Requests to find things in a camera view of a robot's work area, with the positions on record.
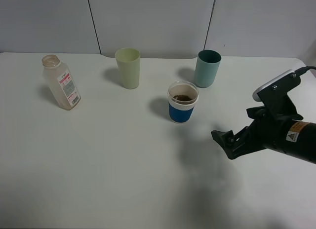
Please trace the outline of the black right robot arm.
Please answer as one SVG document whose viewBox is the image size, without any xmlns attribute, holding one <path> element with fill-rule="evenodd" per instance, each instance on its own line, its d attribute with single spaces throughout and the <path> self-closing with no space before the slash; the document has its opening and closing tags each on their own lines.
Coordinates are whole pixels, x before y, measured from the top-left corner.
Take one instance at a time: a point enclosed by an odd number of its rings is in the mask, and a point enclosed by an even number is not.
<svg viewBox="0 0 316 229">
<path fill-rule="evenodd" d="M 316 162 L 316 125 L 282 115 L 273 118 L 264 106 L 247 109 L 253 119 L 240 132 L 213 130 L 211 135 L 229 159 L 270 149 L 310 163 Z"/>
</svg>

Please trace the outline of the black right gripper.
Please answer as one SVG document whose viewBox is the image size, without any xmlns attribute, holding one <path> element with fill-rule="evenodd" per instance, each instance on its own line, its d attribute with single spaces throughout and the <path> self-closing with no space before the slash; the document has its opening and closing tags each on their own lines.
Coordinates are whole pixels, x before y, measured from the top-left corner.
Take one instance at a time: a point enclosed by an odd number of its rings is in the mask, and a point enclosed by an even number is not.
<svg viewBox="0 0 316 229">
<path fill-rule="evenodd" d="M 233 131 L 211 131 L 213 140 L 224 150 L 228 159 L 233 160 L 238 155 L 246 155 L 264 149 L 270 149 L 287 154 L 281 149 L 281 134 L 289 119 L 274 120 L 268 115 L 265 106 L 246 109 L 249 118 L 253 122 L 239 138 L 238 148 Z"/>
</svg>

